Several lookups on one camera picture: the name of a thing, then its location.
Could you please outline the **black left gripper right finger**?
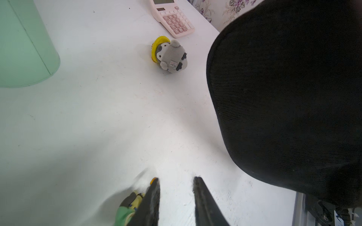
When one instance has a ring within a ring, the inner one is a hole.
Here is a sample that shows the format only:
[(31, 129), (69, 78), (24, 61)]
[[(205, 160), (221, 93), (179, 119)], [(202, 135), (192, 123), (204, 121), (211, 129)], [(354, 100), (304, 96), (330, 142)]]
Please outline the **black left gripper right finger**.
[(202, 177), (193, 180), (197, 226), (229, 226)]

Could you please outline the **green carabiner key charm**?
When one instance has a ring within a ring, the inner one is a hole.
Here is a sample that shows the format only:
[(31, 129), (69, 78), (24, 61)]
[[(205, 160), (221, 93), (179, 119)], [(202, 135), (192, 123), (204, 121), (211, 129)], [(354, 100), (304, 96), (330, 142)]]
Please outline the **green carabiner key charm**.
[(128, 197), (126, 197), (121, 202), (116, 212), (115, 223), (114, 223), (115, 226), (127, 226), (127, 224), (129, 223), (135, 212), (138, 210), (140, 203), (142, 202), (145, 194), (146, 193), (139, 193), (137, 191), (133, 191)]

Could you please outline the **black fabric shoulder bag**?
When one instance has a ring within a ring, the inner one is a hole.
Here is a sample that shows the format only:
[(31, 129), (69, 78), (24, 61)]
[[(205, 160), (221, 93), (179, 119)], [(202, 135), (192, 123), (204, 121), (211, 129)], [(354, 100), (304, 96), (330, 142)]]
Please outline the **black fabric shoulder bag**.
[(220, 32), (206, 77), (240, 169), (362, 205), (361, 1), (263, 1)]

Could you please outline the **yellow hat doll charm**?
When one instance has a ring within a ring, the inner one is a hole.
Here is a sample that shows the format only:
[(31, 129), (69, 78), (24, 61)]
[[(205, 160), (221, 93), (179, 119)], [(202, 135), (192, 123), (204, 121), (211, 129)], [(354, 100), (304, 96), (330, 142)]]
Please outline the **yellow hat doll charm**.
[(169, 40), (166, 36), (160, 36), (153, 42), (151, 58), (170, 73), (180, 72), (188, 66), (187, 53), (183, 46), (177, 40)]

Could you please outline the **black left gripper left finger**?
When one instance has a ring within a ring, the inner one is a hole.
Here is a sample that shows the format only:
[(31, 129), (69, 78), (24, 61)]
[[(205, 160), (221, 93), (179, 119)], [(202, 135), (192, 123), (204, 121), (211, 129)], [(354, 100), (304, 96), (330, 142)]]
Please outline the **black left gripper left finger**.
[(138, 210), (135, 212), (128, 226), (158, 226), (160, 206), (159, 178), (154, 178), (146, 192)]

